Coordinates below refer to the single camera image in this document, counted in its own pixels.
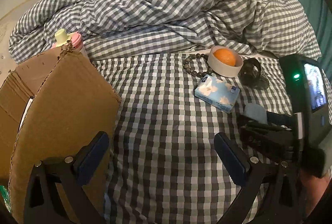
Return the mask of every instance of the gray and white checkered fabric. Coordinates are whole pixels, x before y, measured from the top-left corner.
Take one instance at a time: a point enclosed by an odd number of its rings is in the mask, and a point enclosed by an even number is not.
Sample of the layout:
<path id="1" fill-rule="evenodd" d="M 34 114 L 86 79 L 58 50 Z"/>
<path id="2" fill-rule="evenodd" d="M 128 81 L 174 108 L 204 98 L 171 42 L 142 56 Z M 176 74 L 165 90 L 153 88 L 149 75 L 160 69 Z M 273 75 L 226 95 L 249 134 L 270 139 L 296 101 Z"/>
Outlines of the gray and white checkered fabric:
<path id="1" fill-rule="evenodd" d="M 12 57 L 49 49 L 60 28 L 83 35 L 91 60 L 218 44 L 241 54 L 321 55 L 297 0 L 41 0 L 15 26 Z"/>
<path id="2" fill-rule="evenodd" d="M 226 114 L 194 97 L 200 79 L 183 70 L 185 57 L 153 54 L 95 62 L 122 98 L 106 195 L 110 223 L 216 223 L 239 189 L 214 151 L 215 134 L 225 132 L 241 144 L 236 117 L 246 103 L 291 113 L 278 60 L 257 58 L 270 81 L 264 91 L 217 75 L 241 88 L 234 109 Z M 206 71 L 206 61 L 194 60 L 194 68 Z M 332 103 L 331 85 L 327 79 L 325 83 Z M 244 150 L 266 161 L 251 148 Z M 247 221 L 263 192 L 262 187 Z"/>

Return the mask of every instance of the checkered bed sheet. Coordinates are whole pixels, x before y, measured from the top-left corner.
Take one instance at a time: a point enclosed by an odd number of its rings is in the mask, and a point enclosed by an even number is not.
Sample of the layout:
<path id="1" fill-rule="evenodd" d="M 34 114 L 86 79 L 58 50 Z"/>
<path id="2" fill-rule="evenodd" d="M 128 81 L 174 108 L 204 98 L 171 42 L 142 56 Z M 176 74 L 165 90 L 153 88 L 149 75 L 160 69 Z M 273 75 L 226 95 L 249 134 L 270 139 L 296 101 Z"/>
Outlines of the checkered bed sheet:
<path id="1" fill-rule="evenodd" d="M 216 223 L 239 188 L 214 151 L 215 134 L 225 132 L 241 146 L 236 117 L 246 103 L 291 113 L 278 60 L 257 58 L 270 81 L 267 90 L 217 75 L 241 89 L 227 114 L 194 97 L 200 79 L 183 70 L 185 57 L 154 54 L 94 63 L 122 98 L 105 195 L 109 223 Z M 194 66 L 207 69 L 203 58 L 194 60 Z M 331 103 L 331 86 L 327 79 L 325 83 Z M 267 161 L 251 148 L 243 149 Z M 263 194 L 262 186 L 246 221 L 255 215 Z"/>

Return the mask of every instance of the brown cardboard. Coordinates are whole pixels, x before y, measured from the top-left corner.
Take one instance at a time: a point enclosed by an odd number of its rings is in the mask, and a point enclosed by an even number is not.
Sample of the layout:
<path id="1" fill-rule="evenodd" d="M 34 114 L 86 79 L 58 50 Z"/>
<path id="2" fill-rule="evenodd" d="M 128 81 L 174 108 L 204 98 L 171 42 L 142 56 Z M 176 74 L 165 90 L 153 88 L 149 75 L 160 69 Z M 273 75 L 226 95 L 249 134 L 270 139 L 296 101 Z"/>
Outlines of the brown cardboard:
<path id="1" fill-rule="evenodd" d="M 66 49 L 59 56 L 60 51 L 52 49 L 23 62 L 0 89 L 0 124 L 6 126 L 0 133 L 0 143 L 6 145 L 0 153 L 0 180 L 9 180 L 12 213 L 19 223 L 23 222 L 26 187 L 34 163 L 75 155 L 98 131 L 111 137 L 115 126 L 120 98 L 114 89 L 80 52 Z M 17 135 L 31 95 L 35 95 L 34 100 Z M 15 108 L 10 108 L 10 103 L 15 103 Z M 106 154 L 83 188 L 100 213 L 108 162 Z M 60 196 L 75 221 L 63 194 Z"/>

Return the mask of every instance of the blue tissue package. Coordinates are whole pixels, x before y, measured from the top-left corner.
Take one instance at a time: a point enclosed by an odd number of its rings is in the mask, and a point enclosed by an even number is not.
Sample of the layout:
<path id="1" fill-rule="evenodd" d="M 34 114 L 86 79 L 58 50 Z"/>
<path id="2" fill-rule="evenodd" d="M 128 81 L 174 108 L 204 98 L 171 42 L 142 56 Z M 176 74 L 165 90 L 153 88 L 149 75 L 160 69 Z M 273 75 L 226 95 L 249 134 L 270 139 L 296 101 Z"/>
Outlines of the blue tissue package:
<path id="1" fill-rule="evenodd" d="M 195 89 L 195 96 L 210 103 L 218 109 L 230 113 L 238 96 L 240 88 L 215 77 L 206 75 Z"/>

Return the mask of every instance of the round cardboard container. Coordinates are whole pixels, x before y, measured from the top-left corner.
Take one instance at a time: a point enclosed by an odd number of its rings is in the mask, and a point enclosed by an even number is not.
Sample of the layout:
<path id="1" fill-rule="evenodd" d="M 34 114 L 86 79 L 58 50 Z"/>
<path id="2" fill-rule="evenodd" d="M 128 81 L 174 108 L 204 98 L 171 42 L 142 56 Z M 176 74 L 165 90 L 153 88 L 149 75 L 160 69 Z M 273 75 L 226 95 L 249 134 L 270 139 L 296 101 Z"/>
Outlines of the round cardboard container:
<path id="1" fill-rule="evenodd" d="M 231 51 L 235 56 L 235 66 L 229 66 L 224 64 L 223 62 L 219 61 L 213 53 L 218 49 L 227 49 Z M 207 63 L 209 66 L 213 69 L 214 72 L 218 73 L 221 76 L 227 77 L 227 78 L 234 78 L 238 75 L 240 69 L 243 66 L 243 60 L 242 57 L 239 56 L 236 52 L 233 50 L 226 48 L 224 46 L 214 46 L 210 50 L 209 58 L 207 60 Z"/>

